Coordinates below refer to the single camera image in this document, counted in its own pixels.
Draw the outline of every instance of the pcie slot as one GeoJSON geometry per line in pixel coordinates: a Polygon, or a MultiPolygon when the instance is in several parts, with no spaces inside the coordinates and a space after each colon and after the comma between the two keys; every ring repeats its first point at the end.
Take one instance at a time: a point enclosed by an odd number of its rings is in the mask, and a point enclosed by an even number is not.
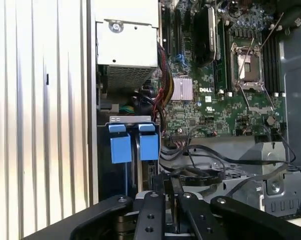
{"type": "Polygon", "coordinates": [[[175,9],[175,16],[174,16],[174,33],[175,33],[175,53],[176,56],[183,54],[182,52],[182,43],[183,43],[183,39],[182,39],[182,16],[181,16],[181,11],[176,8],[175,9]]]}
{"type": "Polygon", "coordinates": [[[167,56],[172,54],[172,39],[171,39],[171,8],[165,7],[162,11],[162,36],[165,39],[162,42],[163,48],[167,56]]]}

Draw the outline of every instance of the green circuit board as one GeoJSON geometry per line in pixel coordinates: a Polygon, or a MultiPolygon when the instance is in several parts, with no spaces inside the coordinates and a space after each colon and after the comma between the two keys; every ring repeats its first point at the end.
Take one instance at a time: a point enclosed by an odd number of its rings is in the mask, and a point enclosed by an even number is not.
{"type": "MultiPolygon", "coordinates": [[[[266,132],[258,125],[264,124],[265,120],[271,116],[275,119],[273,127],[280,128],[280,123],[285,121],[285,97],[270,96],[273,103],[273,110],[267,112],[249,111],[243,94],[233,91],[232,96],[218,93],[217,89],[225,89],[229,84],[228,64],[229,59],[225,51],[229,51],[224,44],[223,23],[218,24],[218,57],[217,64],[198,68],[193,61],[193,41],[192,34],[183,33],[182,48],[187,67],[180,62],[170,58],[173,75],[188,76],[192,78],[193,100],[170,101],[166,106],[166,130],[164,137],[185,136],[189,131],[198,125],[216,131],[217,136],[238,136],[237,130],[243,135],[265,135],[266,132]]],[[[230,41],[238,45],[247,46],[250,41],[242,38],[232,38],[230,41]]],[[[256,39],[253,45],[260,44],[261,39],[256,39]]],[[[159,74],[154,74],[152,82],[159,86],[159,74]]],[[[251,107],[263,108],[270,105],[265,92],[245,93],[251,107]]],[[[199,129],[195,132],[195,137],[208,137],[209,130],[199,129]]]]}

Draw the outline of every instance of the screw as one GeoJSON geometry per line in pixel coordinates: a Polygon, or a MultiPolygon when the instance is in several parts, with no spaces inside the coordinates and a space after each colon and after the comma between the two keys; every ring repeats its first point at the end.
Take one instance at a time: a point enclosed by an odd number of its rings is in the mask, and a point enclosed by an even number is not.
{"type": "Polygon", "coordinates": [[[226,200],[220,197],[217,199],[217,202],[219,202],[220,204],[225,204],[226,200]]]}
{"type": "Polygon", "coordinates": [[[271,189],[272,191],[275,193],[275,194],[278,194],[281,190],[281,187],[279,185],[279,183],[277,181],[274,181],[272,184],[271,184],[271,189]]]}
{"type": "Polygon", "coordinates": [[[189,199],[192,195],[188,192],[184,193],[183,195],[185,198],[189,199]]]}
{"type": "Polygon", "coordinates": [[[114,29],[115,31],[119,31],[121,29],[121,26],[118,23],[114,23],[112,25],[112,29],[114,29]]]}
{"type": "Polygon", "coordinates": [[[118,199],[119,203],[125,203],[127,200],[125,197],[121,197],[120,199],[118,199]]]}

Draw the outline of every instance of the heatsink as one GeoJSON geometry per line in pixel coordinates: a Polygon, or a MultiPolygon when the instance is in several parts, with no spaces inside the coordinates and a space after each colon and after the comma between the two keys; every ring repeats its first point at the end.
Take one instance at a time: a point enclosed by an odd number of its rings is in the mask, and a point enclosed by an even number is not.
{"type": "Polygon", "coordinates": [[[191,77],[178,76],[173,78],[174,93],[171,97],[173,101],[193,100],[193,79],[191,77]]]}

